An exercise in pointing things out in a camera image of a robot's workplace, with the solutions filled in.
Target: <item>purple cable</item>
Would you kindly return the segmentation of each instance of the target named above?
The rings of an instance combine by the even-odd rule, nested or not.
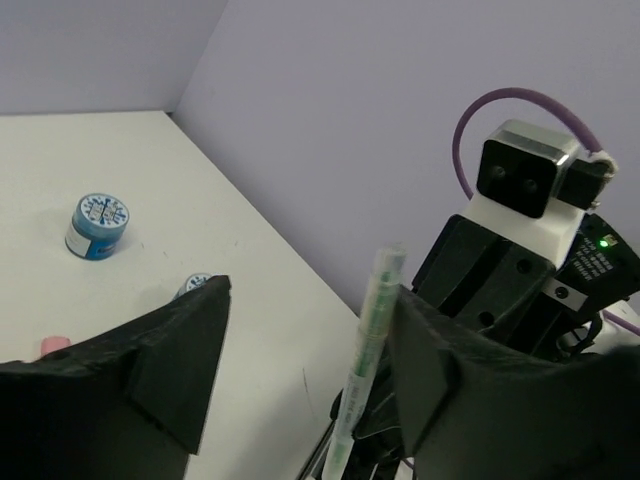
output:
[[[509,87],[493,90],[492,92],[481,96],[465,110],[453,133],[453,143],[451,145],[453,168],[456,171],[458,182],[460,182],[460,186],[462,187],[462,190],[464,190],[467,198],[471,198],[473,196],[473,190],[467,181],[464,169],[462,168],[462,161],[460,160],[460,140],[462,139],[462,132],[464,132],[467,123],[469,123],[471,117],[473,117],[478,110],[488,103],[505,98],[517,98],[538,105],[564,123],[589,152],[594,153],[602,150],[600,142],[598,142],[591,130],[589,130],[582,120],[576,117],[571,110],[557,100],[554,100],[543,93],[536,92],[535,90],[529,90],[527,88]]]
[[[635,333],[640,337],[640,327],[638,327],[637,325],[634,325],[631,322],[627,322],[623,318],[620,318],[619,316],[614,315],[613,313],[608,312],[606,310],[603,311],[603,314],[606,320],[609,320],[611,323],[615,323],[617,326],[624,328],[625,330],[628,330],[631,333]]]

